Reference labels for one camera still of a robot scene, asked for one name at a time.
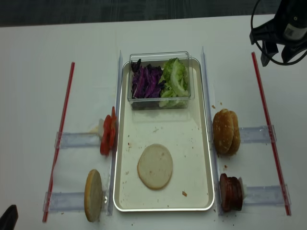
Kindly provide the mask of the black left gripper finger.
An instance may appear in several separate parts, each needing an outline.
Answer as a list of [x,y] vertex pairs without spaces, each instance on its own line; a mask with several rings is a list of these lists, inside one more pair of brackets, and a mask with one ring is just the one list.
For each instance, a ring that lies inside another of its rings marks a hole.
[[279,51],[276,42],[263,40],[262,54],[260,58],[262,66],[267,66],[270,61],[276,64],[277,61],[273,60],[273,56],[278,52]]

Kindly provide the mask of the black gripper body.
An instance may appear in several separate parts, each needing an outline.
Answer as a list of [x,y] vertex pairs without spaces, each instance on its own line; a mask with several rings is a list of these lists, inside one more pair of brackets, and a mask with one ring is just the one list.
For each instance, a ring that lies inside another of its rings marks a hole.
[[262,41],[276,42],[278,53],[273,56],[276,64],[296,64],[307,54],[297,60],[292,59],[307,50],[307,8],[279,7],[273,19],[258,26],[253,26],[254,12],[251,16],[250,42],[256,44],[262,52]]

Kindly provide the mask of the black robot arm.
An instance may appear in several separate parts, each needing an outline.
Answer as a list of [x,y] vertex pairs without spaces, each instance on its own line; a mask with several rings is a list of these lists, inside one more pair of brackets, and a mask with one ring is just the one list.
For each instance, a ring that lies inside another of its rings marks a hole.
[[262,66],[273,62],[290,66],[307,56],[307,2],[283,0],[273,19],[253,26],[253,18],[259,1],[256,2],[250,20],[251,44],[261,51]]

